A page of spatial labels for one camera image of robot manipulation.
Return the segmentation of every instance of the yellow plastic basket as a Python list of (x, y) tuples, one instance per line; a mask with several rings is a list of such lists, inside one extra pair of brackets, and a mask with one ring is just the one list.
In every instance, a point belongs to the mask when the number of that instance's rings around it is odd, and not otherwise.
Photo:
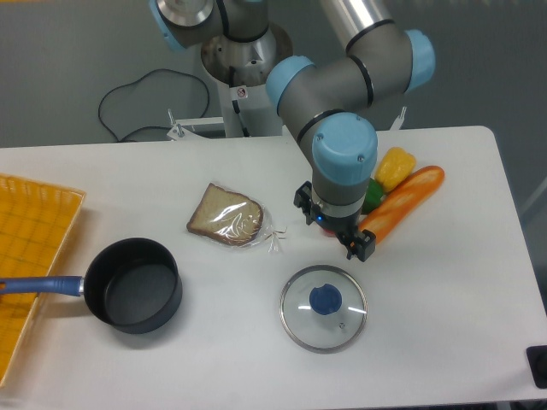
[[(81, 190), (0, 173), (0, 278), (48, 276), (84, 198)], [(0, 388), (37, 304), (35, 293), (0, 296)]]

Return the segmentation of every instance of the green pepper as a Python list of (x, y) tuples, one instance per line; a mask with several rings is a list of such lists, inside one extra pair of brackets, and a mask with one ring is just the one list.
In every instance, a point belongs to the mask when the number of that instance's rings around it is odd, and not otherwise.
[(368, 181), (367, 194), (365, 202), (362, 204), (361, 214), (370, 214), (382, 203), (384, 190), (374, 179)]

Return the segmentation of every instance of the blue lid knob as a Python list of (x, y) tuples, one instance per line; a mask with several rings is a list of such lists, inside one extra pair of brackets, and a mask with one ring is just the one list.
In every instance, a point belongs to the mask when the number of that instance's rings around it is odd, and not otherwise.
[(312, 143), (315, 168), (338, 185), (367, 180), (376, 165), (378, 137), (367, 120), (351, 113), (325, 118)]
[(331, 284), (313, 288), (309, 292), (309, 305), (318, 314), (327, 315), (337, 312), (342, 306), (342, 294)]
[(429, 38), (420, 30), (408, 30), (412, 44), (412, 76), (407, 91), (413, 90), (431, 79), (435, 72), (435, 50)]

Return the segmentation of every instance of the blue pot handle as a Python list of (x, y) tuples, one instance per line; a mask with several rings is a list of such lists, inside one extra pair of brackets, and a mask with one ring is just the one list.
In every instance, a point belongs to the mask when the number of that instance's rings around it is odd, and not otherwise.
[(81, 296), (81, 276), (58, 276), (51, 278), (0, 278), (0, 295), (14, 293), (60, 293)]

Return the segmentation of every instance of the toy vegetable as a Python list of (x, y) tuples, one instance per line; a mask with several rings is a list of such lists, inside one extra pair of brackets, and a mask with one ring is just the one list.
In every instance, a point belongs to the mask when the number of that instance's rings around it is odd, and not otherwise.
[(394, 190), (412, 172), (416, 165), (413, 155), (399, 147), (389, 149), (382, 162), (378, 165), (374, 179), (381, 185), (385, 193)]

